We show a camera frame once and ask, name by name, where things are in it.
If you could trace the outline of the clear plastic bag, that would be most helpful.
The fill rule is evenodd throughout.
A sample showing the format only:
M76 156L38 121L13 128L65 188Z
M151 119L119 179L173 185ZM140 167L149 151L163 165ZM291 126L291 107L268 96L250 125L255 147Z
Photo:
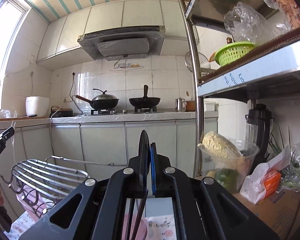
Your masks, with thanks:
M300 7L294 0L263 0L277 14L266 20L253 7L238 2L224 16L225 29L236 42L251 42L260 46L300 27Z

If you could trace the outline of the white orange plastic bag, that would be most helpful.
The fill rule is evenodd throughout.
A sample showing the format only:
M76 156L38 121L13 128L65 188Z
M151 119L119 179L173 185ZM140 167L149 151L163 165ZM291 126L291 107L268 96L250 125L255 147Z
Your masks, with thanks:
M290 148L286 146L281 153L266 163L256 166L253 173L245 177L239 194L254 205L273 194L279 187L280 171L290 163Z

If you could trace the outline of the lidded black wok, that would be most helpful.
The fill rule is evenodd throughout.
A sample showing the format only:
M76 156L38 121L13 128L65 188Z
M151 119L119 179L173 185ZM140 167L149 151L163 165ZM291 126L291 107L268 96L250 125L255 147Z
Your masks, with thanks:
M93 90L98 90L101 92L101 94L95 96L92 100L86 99L79 95L74 95L74 97L89 103L94 110L112 110L119 103L119 99L114 95L107 94L107 90L102 91L97 88L93 88Z

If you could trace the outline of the upper wall cabinets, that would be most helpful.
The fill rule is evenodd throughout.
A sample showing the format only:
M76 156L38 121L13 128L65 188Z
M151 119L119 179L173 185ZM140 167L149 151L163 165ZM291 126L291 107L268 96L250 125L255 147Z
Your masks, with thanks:
M119 27L163 25L160 55L183 56L189 51L183 16L176 0L123 0L88 7L48 25L37 63L54 70L92 58L77 42L80 35Z

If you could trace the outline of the range hood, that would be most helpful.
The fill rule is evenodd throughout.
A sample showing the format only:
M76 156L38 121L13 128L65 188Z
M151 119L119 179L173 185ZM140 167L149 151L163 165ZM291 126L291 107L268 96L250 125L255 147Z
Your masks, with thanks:
M165 39L163 25L142 25L95 31L77 42L94 60L142 59L159 55Z

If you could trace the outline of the green plastic basket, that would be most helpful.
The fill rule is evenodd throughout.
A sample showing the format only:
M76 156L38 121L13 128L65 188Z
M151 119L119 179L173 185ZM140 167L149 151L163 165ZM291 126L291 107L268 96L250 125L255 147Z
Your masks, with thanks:
M215 61L223 67L240 59L255 48L256 46L251 42L233 42L215 53Z

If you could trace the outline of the cardboard shelf liner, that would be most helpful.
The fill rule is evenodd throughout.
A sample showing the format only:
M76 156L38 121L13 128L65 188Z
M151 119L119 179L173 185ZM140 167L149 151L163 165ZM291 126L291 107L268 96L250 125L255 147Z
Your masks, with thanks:
M291 239L300 227L300 192L282 189L256 205L239 193L234 194L234 197L273 229L281 239Z

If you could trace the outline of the black blender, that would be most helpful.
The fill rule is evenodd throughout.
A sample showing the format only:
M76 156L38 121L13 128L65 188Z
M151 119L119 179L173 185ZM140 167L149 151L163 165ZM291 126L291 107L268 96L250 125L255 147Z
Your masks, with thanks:
M254 108L249 110L248 114L245 115L245 119L245 142L255 144L259 148L259 152L255 156L249 172L249 174L252 174L255 167L260 163L264 163L267 159L266 153L270 136L270 125L273 120L273 116L265 104L258 103L254 106Z

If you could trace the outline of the green onions bunch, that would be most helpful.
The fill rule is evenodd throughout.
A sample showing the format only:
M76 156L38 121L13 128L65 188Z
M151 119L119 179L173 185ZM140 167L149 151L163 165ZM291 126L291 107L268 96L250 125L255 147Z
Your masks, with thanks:
M296 144L291 143L290 128L288 128L288 144L285 145L281 128L279 125L275 125L275 127L270 130L267 161L281 153L286 146L288 146L289 164L280 171L280 186L284 189L298 192L300 191L300 142Z

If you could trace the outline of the left pink utensil cup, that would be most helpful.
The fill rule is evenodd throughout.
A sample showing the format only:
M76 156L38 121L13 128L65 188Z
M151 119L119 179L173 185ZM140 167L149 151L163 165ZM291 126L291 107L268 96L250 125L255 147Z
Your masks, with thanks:
M20 189L20 193L16 194L16 197L35 222L47 214L54 206L54 202L42 198L36 189L33 189L28 185L24 185Z

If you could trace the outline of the stainless steel kettle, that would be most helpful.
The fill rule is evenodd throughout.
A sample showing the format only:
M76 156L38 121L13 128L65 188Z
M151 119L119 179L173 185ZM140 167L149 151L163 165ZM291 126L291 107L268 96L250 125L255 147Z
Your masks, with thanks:
M185 112L186 111L186 100L183 98L177 98L175 100L175 111Z

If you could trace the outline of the metal storage shelf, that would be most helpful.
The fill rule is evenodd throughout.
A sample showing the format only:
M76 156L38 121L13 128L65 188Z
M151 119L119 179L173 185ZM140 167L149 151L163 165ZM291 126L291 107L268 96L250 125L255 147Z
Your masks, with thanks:
M178 0L193 57L196 100L196 140L204 133L204 99L218 98L255 103L257 100L300 100L300 27L281 35L248 53L243 58L201 77L193 26L221 32L226 29L206 11L204 0Z

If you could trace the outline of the clear container with vegetables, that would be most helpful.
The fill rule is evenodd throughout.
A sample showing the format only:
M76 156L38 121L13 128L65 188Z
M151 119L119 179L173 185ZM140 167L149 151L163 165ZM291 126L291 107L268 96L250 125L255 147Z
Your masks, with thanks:
M240 190L250 172L259 147L251 142L227 139L208 132L198 148L202 153L202 176L211 177L231 193Z

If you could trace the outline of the floral tablecloth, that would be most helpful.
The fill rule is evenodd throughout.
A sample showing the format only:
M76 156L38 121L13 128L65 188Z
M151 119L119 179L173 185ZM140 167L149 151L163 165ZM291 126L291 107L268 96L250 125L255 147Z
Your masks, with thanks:
M130 236L132 236L133 233L136 215L136 213L134 213L133 215ZM144 236L145 234L145 226L148 226L147 236L145 239L177 239L174 215L172 214L172 212L165 216L145 217L145 215L142 215L136 239L142 239L142 236ZM125 239L127 218L128 213L125 213L122 229L122 239ZM7 236L8 239L19 239L20 236L27 230L29 230L31 226L36 224L37 221L38 219L33 220L32 217L28 214L28 212L24 212L15 222L12 223L10 232L4 231L4 234ZM85 224L83 224L83 222L80 222L78 225L78 230L79 226L80 229L83 230L83 238L79 237L79 239L88 239L88 233L92 234L94 232L95 225L92 222Z

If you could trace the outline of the gas stove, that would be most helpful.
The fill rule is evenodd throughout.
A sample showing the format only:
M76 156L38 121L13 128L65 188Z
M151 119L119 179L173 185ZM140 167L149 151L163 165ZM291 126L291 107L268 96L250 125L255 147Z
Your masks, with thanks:
M152 113L162 113L157 110L157 107L152 108L134 108L133 110L128 109L104 109L104 110L95 110L90 111L90 115L118 115L118 114L152 114Z

